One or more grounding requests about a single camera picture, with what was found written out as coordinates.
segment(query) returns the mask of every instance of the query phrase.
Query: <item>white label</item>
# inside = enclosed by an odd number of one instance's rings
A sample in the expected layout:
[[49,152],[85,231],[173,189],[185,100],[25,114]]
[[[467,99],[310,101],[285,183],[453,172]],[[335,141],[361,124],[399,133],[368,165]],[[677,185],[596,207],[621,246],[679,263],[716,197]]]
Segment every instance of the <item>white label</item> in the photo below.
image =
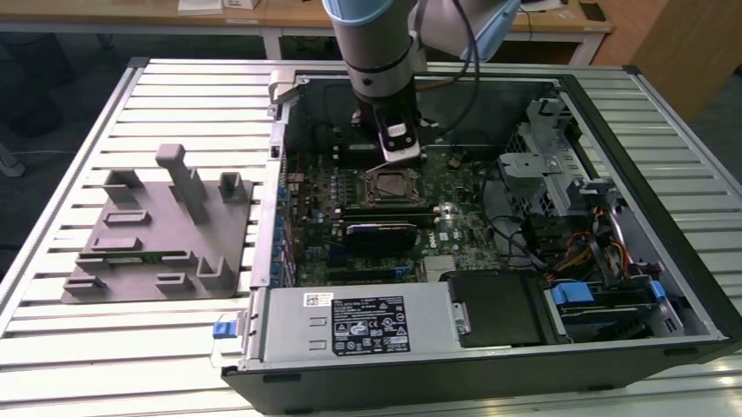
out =
[[230,24],[257,24],[253,19],[225,19],[225,22]]
[[399,137],[407,133],[407,127],[404,126],[404,123],[399,123],[385,128],[385,131],[389,137]]
[[407,343],[407,336],[389,337],[389,343]]
[[304,293],[304,307],[328,307],[332,293]]

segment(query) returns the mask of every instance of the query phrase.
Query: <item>black cable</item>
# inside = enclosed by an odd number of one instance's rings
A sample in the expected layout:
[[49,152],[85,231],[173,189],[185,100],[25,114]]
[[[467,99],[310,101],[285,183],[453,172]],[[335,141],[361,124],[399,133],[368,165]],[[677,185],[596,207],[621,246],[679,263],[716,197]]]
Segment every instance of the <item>black cable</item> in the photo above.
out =
[[465,104],[465,107],[463,108],[461,114],[459,115],[459,117],[453,120],[453,122],[451,123],[451,126],[448,126],[445,129],[441,129],[439,134],[443,136],[445,133],[448,133],[451,130],[453,130],[459,124],[461,124],[461,121],[464,120],[464,118],[468,116],[468,114],[472,111],[472,107],[473,104],[476,103],[476,98],[479,95],[479,74],[480,74],[480,66],[479,66],[479,48],[476,46],[476,36],[473,35],[473,29],[472,29],[472,23],[468,21],[468,17],[465,17],[465,12],[464,12],[464,7],[461,6],[461,3],[459,0],[451,0],[451,2],[453,2],[453,6],[455,9],[461,17],[463,20],[463,25],[465,26],[465,35],[468,36],[468,48],[469,48],[469,52],[472,52],[473,54],[473,91],[472,91],[472,96],[469,98],[469,102]]
[[525,13],[525,18],[528,20],[528,42],[531,42],[533,40],[533,26],[531,25],[531,12],[523,9],[523,6],[520,6],[520,11]]
[[519,219],[517,216],[513,215],[496,215],[493,218],[489,219],[489,217],[487,216],[487,210],[484,210],[484,188],[487,187],[487,179],[484,179],[484,184],[481,185],[481,215],[484,216],[484,219],[487,220],[487,223],[489,224],[489,228],[491,231],[495,232],[495,234],[501,237],[505,242],[511,243],[512,246],[515,246],[519,250],[520,253],[531,260],[531,263],[533,264],[533,267],[540,269],[541,271],[545,271],[551,274],[553,274],[555,271],[552,271],[551,268],[548,268],[548,265],[545,265],[545,262],[543,262],[540,260],[540,258],[537,256],[533,255],[533,253],[525,248],[525,246],[523,246],[520,244],[520,242],[517,242],[515,239],[512,239],[501,230],[499,230],[497,226],[495,226],[495,221],[499,219],[509,219],[511,221],[516,222],[516,219]]

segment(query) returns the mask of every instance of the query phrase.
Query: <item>blue tab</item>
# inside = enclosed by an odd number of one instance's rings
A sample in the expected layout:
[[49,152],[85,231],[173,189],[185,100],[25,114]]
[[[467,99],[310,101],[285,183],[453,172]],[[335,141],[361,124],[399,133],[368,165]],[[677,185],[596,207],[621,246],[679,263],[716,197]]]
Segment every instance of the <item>blue tab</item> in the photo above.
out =
[[212,335],[214,340],[236,339],[236,320],[213,323]]
[[552,288],[553,302],[559,306],[568,302],[592,302],[592,292],[584,282],[565,282]]
[[664,292],[664,287],[661,287],[659,281],[649,282],[648,287],[651,288],[651,293],[653,294],[657,300],[661,300],[664,297],[667,297],[667,294]]
[[567,298],[564,297],[564,293],[560,291],[559,286],[552,288],[552,299],[553,304],[556,304],[557,306],[567,302]]
[[595,301],[595,298],[592,298],[589,287],[584,282],[567,282],[559,284],[556,287],[560,287],[560,290],[564,293],[564,297],[567,298],[567,302]]

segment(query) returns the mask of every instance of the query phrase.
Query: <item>warning label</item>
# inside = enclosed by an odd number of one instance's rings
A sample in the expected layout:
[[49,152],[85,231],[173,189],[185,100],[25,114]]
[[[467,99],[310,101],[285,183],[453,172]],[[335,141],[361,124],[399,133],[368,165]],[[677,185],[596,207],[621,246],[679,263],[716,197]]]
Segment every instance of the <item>warning label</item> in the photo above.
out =
[[403,297],[332,300],[332,352],[337,356],[409,352]]

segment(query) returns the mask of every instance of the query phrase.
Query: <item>floor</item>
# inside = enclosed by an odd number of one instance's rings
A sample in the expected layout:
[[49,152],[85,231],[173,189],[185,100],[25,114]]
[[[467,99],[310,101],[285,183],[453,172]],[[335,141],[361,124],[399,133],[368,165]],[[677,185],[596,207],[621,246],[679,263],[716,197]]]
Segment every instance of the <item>floor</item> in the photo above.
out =
[[[62,111],[64,123],[44,136],[24,139],[0,124],[0,142],[26,167],[21,178],[0,175],[0,278],[22,245],[58,180],[93,125],[132,56],[161,58],[264,59],[254,36],[114,36],[114,46],[102,50],[93,35],[58,35],[58,43],[74,69],[76,81],[49,91]],[[285,59],[339,59],[323,40],[284,39]],[[0,50],[0,79],[14,64]],[[691,126],[712,153],[742,181],[742,147],[732,140],[742,134],[742,78],[732,76]]]

